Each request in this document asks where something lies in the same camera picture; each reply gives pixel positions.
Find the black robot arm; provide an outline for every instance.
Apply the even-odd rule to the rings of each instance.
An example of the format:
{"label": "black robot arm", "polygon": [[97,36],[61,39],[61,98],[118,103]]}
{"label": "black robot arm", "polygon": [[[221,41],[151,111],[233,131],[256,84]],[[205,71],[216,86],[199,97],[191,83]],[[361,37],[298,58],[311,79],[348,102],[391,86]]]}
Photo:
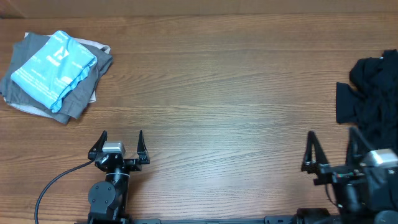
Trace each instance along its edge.
{"label": "black robot arm", "polygon": [[346,164],[335,167],[329,165],[315,133],[310,131],[302,171],[316,174],[314,185],[325,185],[328,197],[326,185],[332,185],[335,205],[344,224],[377,223],[378,220],[386,224],[386,217],[398,218],[398,200],[394,200],[398,157],[391,149],[373,148],[356,128],[349,129]]}
{"label": "black robot arm", "polygon": [[132,223],[131,217],[126,214],[130,172],[141,171],[142,164],[150,163],[142,131],[137,146],[138,159],[125,159],[125,152],[121,141],[107,141],[106,131],[90,149],[88,158],[94,160],[95,166],[106,175],[105,181],[94,184],[89,191],[91,207],[87,223]]}

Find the black clothing pile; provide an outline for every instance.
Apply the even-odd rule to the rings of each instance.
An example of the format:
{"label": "black clothing pile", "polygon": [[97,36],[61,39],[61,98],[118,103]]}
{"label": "black clothing pile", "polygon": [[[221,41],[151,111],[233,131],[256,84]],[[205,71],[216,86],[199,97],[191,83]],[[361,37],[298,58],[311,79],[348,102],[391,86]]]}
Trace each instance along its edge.
{"label": "black clothing pile", "polygon": [[358,60],[349,73],[357,87],[336,86],[337,123],[355,123],[376,148],[398,154],[398,52],[386,50],[383,58]]}

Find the wood grain surface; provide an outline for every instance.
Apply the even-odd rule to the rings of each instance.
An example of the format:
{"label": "wood grain surface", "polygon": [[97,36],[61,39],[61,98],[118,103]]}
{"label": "wood grain surface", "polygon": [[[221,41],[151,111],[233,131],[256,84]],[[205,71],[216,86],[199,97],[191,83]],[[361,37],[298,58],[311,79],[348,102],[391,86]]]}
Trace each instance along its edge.
{"label": "wood grain surface", "polygon": [[398,12],[395,0],[0,0],[23,18]]}
{"label": "wood grain surface", "polygon": [[0,19],[1,18],[22,18],[24,15],[13,6],[8,0],[0,0]]}
{"label": "wood grain surface", "polygon": [[[0,73],[24,32],[111,46],[114,64],[97,102],[62,125],[0,101],[0,223],[33,223],[34,206],[59,173],[87,161],[106,129],[134,154],[144,130],[151,164],[132,174],[135,218],[259,218],[326,207],[323,187],[300,172],[307,132],[333,165],[348,126],[336,124],[336,82],[357,59],[398,46],[398,14],[271,14],[0,21]],[[40,223],[88,214],[94,166],[56,182]]]}

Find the black cable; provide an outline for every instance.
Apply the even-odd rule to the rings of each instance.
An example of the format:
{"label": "black cable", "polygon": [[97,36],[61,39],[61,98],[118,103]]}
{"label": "black cable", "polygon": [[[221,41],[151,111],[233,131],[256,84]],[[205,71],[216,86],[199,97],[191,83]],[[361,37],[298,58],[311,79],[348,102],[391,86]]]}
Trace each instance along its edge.
{"label": "black cable", "polygon": [[338,207],[337,204],[335,202],[333,202],[330,198],[330,194],[329,194],[329,189],[328,189],[328,185],[325,184],[325,191],[326,191],[326,195],[328,196],[328,199],[330,201],[330,203],[332,203],[334,206]]}
{"label": "black cable", "polygon": [[39,224],[39,220],[38,220],[38,218],[37,218],[37,214],[38,214],[38,212],[39,212],[40,201],[42,200],[42,198],[43,198],[45,192],[50,188],[50,186],[51,186],[52,184],[54,184],[54,182],[57,181],[59,178],[63,177],[64,175],[67,175],[67,174],[69,174],[70,172],[73,172],[73,171],[78,170],[78,169],[80,169],[80,168],[83,168],[83,167],[85,167],[85,166],[87,166],[87,165],[90,165],[92,162],[94,162],[94,161],[86,162],[85,164],[82,164],[82,165],[80,165],[80,166],[76,166],[75,168],[72,168],[72,169],[70,169],[70,170],[67,170],[67,171],[63,172],[62,174],[58,175],[56,178],[54,178],[53,180],[51,180],[50,183],[47,184],[47,186],[45,186],[45,188],[43,189],[42,193],[40,194],[40,196],[39,196],[39,198],[37,199],[37,202],[36,202],[36,207],[35,207],[35,224]]}

